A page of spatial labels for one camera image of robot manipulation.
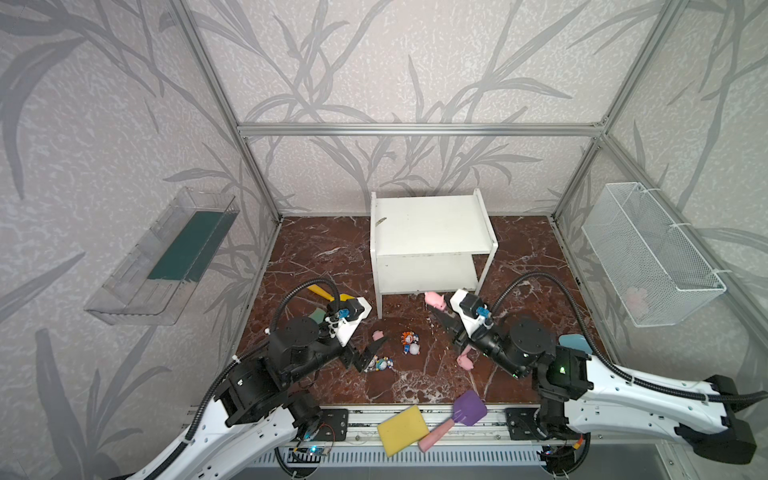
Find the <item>light blue toy shovel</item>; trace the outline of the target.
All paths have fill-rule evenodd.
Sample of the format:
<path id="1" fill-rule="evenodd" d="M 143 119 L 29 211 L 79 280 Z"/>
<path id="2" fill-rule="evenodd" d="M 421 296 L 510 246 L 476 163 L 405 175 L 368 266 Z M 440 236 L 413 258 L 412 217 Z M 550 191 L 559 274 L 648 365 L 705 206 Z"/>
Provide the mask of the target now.
<path id="1" fill-rule="evenodd" d="M 559 345 L 582 351 L 588 355 L 593 354 L 593 348 L 589 345 L 587 339 L 581 334 L 565 334 L 558 339 Z"/>

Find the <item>yellow toy shovel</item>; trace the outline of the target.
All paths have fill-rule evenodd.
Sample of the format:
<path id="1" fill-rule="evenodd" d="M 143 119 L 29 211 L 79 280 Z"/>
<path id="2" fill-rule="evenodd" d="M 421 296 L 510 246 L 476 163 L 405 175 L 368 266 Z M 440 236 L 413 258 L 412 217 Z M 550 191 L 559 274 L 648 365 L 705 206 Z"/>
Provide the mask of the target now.
<path id="1" fill-rule="evenodd" d="M 335 300 L 335 297 L 331 293 L 329 293 L 325 289 L 321 288 L 319 285 L 310 285 L 308 287 L 308 290 L 311 291 L 312 293 L 314 293 L 314 294 L 324 298 L 327 301 L 334 301 Z M 342 294 L 340 296 L 340 300 L 341 301 L 347 301 L 347 300 L 352 300 L 352 299 L 353 299 L 352 295 Z"/>

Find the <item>clear plastic wall bin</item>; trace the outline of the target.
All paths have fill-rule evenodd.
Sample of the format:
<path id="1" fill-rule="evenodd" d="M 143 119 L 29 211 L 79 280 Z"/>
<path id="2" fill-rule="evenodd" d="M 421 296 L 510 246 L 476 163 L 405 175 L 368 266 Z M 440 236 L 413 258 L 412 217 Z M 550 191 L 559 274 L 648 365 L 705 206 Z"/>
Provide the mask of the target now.
<path id="1" fill-rule="evenodd" d="M 237 197 L 181 188 L 84 310 L 112 326 L 172 326 L 233 226 Z"/>

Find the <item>yellow sponge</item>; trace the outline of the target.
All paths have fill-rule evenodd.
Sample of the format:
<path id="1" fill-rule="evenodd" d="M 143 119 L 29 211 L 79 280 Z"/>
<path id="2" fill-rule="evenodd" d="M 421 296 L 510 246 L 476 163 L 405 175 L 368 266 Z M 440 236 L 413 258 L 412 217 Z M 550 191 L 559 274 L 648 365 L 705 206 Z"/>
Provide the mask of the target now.
<path id="1" fill-rule="evenodd" d="M 393 457 L 430 432 L 418 406 L 412 405 L 377 426 L 379 438 L 388 457 Z"/>

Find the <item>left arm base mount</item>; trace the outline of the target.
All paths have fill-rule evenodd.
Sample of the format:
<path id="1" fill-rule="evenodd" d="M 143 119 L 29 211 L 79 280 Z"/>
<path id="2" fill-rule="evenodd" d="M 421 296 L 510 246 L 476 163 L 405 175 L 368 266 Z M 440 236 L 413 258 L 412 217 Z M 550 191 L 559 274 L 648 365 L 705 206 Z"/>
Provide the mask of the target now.
<path id="1" fill-rule="evenodd" d="M 297 439 L 302 442 L 338 442 L 347 437 L 350 411 L 348 409 L 321 409 L 306 426 L 299 429 Z"/>

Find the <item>white two-tier shelf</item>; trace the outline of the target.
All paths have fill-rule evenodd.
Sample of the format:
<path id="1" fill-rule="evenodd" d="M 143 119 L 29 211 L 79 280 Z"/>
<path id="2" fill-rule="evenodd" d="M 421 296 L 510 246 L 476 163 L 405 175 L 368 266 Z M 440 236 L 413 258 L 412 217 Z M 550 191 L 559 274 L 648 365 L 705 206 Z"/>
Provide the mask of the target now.
<path id="1" fill-rule="evenodd" d="M 385 295 L 478 293 L 498 249 L 481 191 L 380 198 L 371 194 L 370 256 L 378 317 Z"/>

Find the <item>pink toy in basket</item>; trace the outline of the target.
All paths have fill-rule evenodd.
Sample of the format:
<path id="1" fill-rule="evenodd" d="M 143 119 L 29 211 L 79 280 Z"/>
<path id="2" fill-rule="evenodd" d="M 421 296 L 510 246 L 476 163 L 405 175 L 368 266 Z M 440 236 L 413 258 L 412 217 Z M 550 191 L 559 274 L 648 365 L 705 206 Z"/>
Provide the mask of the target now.
<path id="1" fill-rule="evenodd" d="M 645 288 L 629 287 L 624 296 L 624 304 L 629 314 L 639 319 L 649 313 L 650 307 L 647 302 L 648 291 Z"/>

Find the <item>green sponge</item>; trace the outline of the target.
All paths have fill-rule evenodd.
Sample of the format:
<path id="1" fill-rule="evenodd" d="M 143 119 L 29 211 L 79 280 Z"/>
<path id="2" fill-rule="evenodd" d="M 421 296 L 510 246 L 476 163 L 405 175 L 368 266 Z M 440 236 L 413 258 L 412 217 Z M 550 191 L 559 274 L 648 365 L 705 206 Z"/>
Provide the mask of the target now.
<path id="1" fill-rule="evenodd" d="M 326 311 L 322 310 L 320 308 L 316 308 L 309 317 L 318 325 L 321 325 L 325 322 L 326 319 Z"/>

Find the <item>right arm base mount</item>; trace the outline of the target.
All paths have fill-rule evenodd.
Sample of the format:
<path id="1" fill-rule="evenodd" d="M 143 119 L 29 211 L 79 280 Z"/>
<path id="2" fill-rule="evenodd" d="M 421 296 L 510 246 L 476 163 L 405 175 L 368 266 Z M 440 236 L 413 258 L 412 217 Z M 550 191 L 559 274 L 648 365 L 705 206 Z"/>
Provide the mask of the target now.
<path id="1" fill-rule="evenodd" d="M 513 441 L 547 440 L 550 438 L 538 423 L 537 406 L 509 407 L 504 410 L 507 431 Z"/>

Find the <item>purple pink toy shovel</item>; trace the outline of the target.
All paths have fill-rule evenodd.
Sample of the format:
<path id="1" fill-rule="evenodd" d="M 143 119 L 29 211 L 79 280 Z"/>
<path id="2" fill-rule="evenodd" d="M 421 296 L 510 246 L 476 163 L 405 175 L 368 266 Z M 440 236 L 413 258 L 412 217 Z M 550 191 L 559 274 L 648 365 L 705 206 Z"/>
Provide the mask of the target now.
<path id="1" fill-rule="evenodd" d="M 454 426 L 473 426 L 482 420 L 487 412 L 487 406 L 480 396 L 474 390 L 466 391 L 454 401 L 451 417 L 421 439 L 418 448 L 421 452 L 427 452 Z"/>

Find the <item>green circuit board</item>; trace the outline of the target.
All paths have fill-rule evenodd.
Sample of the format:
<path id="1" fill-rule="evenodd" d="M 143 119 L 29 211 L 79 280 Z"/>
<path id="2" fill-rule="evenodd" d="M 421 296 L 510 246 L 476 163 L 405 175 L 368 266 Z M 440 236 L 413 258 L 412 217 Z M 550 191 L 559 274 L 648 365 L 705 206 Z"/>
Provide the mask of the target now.
<path id="1" fill-rule="evenodd" d="M 290 450 L 290 458 L 294 463 L 319 463 L 328 457 L 332 451 L 330 446 L 311 445 L 308 447 L 295 447 Z"/>

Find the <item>pink hooded Doraemon figure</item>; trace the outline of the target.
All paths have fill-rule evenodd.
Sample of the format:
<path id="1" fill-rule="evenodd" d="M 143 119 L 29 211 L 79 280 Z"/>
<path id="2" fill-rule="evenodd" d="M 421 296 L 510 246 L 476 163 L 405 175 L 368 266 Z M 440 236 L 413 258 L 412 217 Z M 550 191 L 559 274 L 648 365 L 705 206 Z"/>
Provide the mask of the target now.
<path id="1" fill-rule="evenodd" d="M 368 365 L 364 368 L 365 373 L 373 372 L 378 370 L 378 364 L 379 358 L 377 356 L 374 356 L 371 361 L 368 363 Z"/>

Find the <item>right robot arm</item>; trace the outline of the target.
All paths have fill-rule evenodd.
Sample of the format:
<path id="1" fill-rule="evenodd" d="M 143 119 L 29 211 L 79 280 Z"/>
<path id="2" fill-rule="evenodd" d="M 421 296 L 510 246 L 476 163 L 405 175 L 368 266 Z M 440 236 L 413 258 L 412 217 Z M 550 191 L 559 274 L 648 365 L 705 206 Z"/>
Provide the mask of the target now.
<path id="1" fill-rule="evenodd" d="M 741 394 L 723 375 L 689 381 L 624 369 L 603 355 L 591 336 L 583 351 L 559 344 L 530 316 L 500 316 L 506 295 L 532 276 L 514 280 L 493 305 L 463 289 L 428 292 L 425 302 L 460 348 L 478 351 L 516 379 L 530 379 L 539 407 L 527 417 L 509 416 L 508 429 L 511 435 L 565 441 L 541 452 L 547 472 L 572 473 L 584 463 L 593 433 L 602 431 L 669 439 L 723 464 L 752 461 L 757 443 L 750 424 L 737 414 L 766 400 L 765 391 Z"/>

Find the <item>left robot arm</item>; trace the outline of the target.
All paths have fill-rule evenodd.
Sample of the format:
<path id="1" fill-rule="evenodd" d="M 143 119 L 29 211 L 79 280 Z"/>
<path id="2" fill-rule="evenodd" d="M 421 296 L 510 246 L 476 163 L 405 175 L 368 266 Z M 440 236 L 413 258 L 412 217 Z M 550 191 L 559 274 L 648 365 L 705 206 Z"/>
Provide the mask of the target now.
<path id="1" fill-rule="evenodd" d="M 331 291 L 323 319 L 282 318 L 299 293 L 324 284 Z M 322 410 L 299 382 L 338 360 L 358 371 L 382 340 L 358 351 L 351 339 L 372 311 L 362 297 L 344 298 L 329 278 L 301 283 L 280 302 L 264 341 L 233 357 L 215 377 L 189 426 L 134 479 L 230 479 L 263 454 L 319 429 Z"/>

